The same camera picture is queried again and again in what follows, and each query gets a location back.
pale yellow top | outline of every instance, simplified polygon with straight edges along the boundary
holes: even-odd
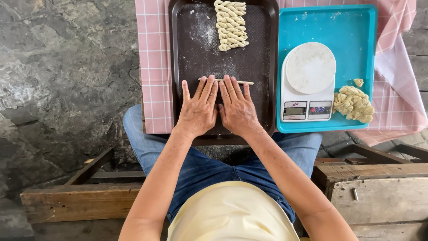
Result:
[[[191,196],[167,241],[299,241],[284,210],[258,187],[221,182]]]

turquoise tray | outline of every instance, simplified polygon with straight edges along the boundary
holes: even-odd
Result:
[[[289,51],[306,42],[326,45],[336,59],[335,92],[362,78],[360,88],[372,101],[375,69],[377,9],[374,5],[314,6],[279,11],[278,81],[276,127],[282,133],[317,132],[364,128],[368,124],[346,120],[336,112],[328,121],[282,122],[281,69]]]

hand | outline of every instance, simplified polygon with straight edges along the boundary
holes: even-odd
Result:
[[[215,126],[218,82],[214,80],[214,75],[210,75],[208,80],[207,77],[202,77],[193,98],[190,98],[187,81],[183,80],[181,86],[183,87],[183,106],[174,129],[183,132],[184,136],[193,140]]]
[[[249,133],[263,130],[250,96],[250,87],[244,84],[244,95],[235,77],[225,75],[220,81],[220,92],[224,105],[219,105],[223,126],[233,134],[245,138]]]

dough scrap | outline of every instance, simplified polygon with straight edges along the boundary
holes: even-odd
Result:
[[[347,120],[357,120],[369,123],[373,120],[375,109],[369,101],[369,96],[354,86],[343,86],[339,93],[334,93],[333,113],[339,111],[346,115]]]
[[[355,85],[358,86],[358,87],[362,87],[363,84],[364,84],[364,81],[362,79],[360,79],[360,78],[355,78],[354,82],[355,82]]]
[[[214,6],[217,12],[216,28],[220,51],[248,45],[246,27],[243,26],[245,20],[242,18],[246,14],[245,3],[216,0]]]

pink tablecloth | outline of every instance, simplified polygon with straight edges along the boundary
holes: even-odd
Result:
[[[136,0],[141,85],[147,133],[170,133],[172,80],[169,0]],[[278,0],[279,7],[374,4],[379,10],[373,121],[354,134],[372,146],[421,131],[428,120],[401,33],[410,29],[416,0]]]

